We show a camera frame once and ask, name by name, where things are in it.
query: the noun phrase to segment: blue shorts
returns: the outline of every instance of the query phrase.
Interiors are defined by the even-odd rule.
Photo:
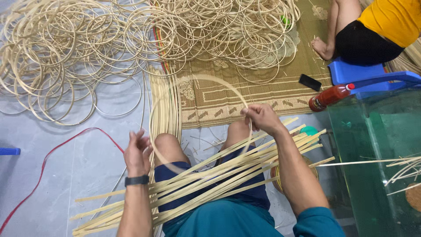
[[[250,146],[248,148],[248,151],[250,151],[254,148],[256,148],[256,147]],[[242,149],[238,149],[238,150],[224,156],[222,158],[222,163],[227,162],[227,161],[239,156],[241,154],[241,151],[242,151]],[[186,162],[172,162],[172,164],[179,167],[179,168],[182,168],[184,170],[192,167],[191,165],[189,165]],[[165,165],[160,165],[160,166],[155,168],[155,182],[161,182],[161,181],[164,181],[164,180],[168,180],[168,179],[171,179],[175,176],[177,176],[177,174],[172,172],[171,170],[169,170]],[[204,192],[208,191],[209,189],[211,189],[213,187],[216,187],[217,184],[220,184],[224,181],[225,180],[216,182],[214,184],[208,185],[207,187],[204,187],[201,190],[198,190],[196,192],[188,194],[184,197],[180,197],[179,199],[176,199],[174,201],[165,203],[165,204],[159,206],[158,210],[159,210],[159,212],[163,212],[163,211],[166,211],[166,210],[174,209],[174,208],[190,201],[191,199],[203,194]],[[252,184],[255,184],[255,183],[258,183],[258,182],[261,182],[261,181],[264,181],[263,173],[260,173],[260,174],[256,175],[255,177],[245,181],[244,183],[240,184],[238,187],[234,188],[233,190],[239,189],[239,188],[242,188],[242,187],[245,187],[245,186],[248,186],[248,185],[252,185]],[[253,206],[261,207],[265,210],[269,210],[270,202],[269,202],[269,199],[266,195],[265,188],[266,188],[265,185],[260,185],[260,186],[254,187],[252,189],[248,189],[248,190],[239,192],[237,194],[233,194],[229,197],[238,199],[240,201],[251,204]],[[164,225],[170,224],[170,222],[171,223],[175,222],[176,220],[177,220],[177,218],[175,218],[171,221],[168,221]]]

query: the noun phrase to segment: black phone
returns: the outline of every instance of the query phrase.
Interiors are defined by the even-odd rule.
[[[320,91],[320,87],[322,86],[322,83],[319,81],[316,81],[315,79],[305,75],[305,74],[301,74],[300,76],[300,80],[298,80],[299,83],[310,87],[311,89],[315,90],[315,91]]]

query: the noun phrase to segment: red strap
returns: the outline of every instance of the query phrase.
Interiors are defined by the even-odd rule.
[[[10,220],[10,218],[12,218],[12,216],[13,216],[13,214],[16,212],[16,210],[22,205],[22,203],[24,203],[34,192],[35,192],[35,190],[37,189],[37,187],[38,187],[38,185],[40,184],[40,181],[41,181],[41,178],[43,177],[43,173],[44,173],[44,168],[45,168],[45,164],[46,164],[46,162],[47,162],[47,160],[48,160],[48,156],[53,152],[53,151],[55,151],[57,148],[59,148],[59,147],[61,147],[62,145],[64,145],[64,144],[66,144],[66,143],[68,143],[69,141],[71,141],[73,138],[75,138],[75,137],[77,137],[77,136],[79,136],[80,134],[82,134],[84,131],[86,131],[86,130],[89,130],[89,129],[98,129],[99,131],[101,131],[102,133],[104,133],[105,135],[107,135],[107,137],[109,138],[109,139],[111,139],[111,141],[118,147],[118,149],[120,149],[120,151],[122,152],[122,153],[124,153],[124,150],[117,144],[117,142],[115,142],[111,137],[110,137],[110,135],[108,135],[106,132],[104,132],[102,129],[100,129],[100,128],[97,128],[97,127],[90,127],[90,128],[87,128],[87,129],[85,129],[85,130],[83,130],[83,131],[81,131],[81,132],[79,132],[78,134],[76,134],[75,136],[73,136],[73,137],[71,137],[70,139],[68,139],[67,141],[65,141],[65,142],[63,142],[62,144],[60,144],[60,145],[58,145],[58,146],[56,146],[56,147],[54,147],[46,156],[45,156],[45,158],[44,158],[44,162],[43,162],[43,166],[42,166],[42,168],[41,168],[41,175],[40,175],[40,178],[39,178],[39,180],[38,180],[38,183],[37,183],[37,185],[35,186],[35,188],[34,188],[34,190],[32,190],[32,192],[27,196],[27,197],[25,197],[25,199],[23,199],[14,209],[13,209],[13,211],[11,211],[10,213],[9,213],[9,215],[7,216],[7,218],[6,218],[6,220],[3,222],[3,225],[1,226],[1,228],[0,228],[0,234],[3,232],[3,230],[4,230],[4,228],[6,227],[6,225],[7,225],[7,223],[9,222],[9,220]]]

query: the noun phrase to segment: plastic bottle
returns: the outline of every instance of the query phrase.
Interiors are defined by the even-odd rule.
[[[314,112],[325,110],[326,106],[334,104],[349,96],[351,90],[354,88],[355,86],[352,83],[346,86],[344,84],[333,86],[311,98],[309,100],[310,109]]]

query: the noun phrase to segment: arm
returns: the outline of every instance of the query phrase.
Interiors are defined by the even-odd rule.
[[[149,138],[142,137],[144,131],[130,132],[130,141],[124,152],[128,177],[149,174],[152,152]],[[126,187],[123,216],[121,217],[118,237],[151,237],[153,234],[152,213],[149,205],[148,186],[146,184]]]
[[[279,173],[285,196],[298,216],[310,207],[328,207],[328,200],[317,178],[301,157],[291,135],[268,104],[243,109],[246,123],[251,118],[253,130],[262,129],[273,136],[278,147]]]

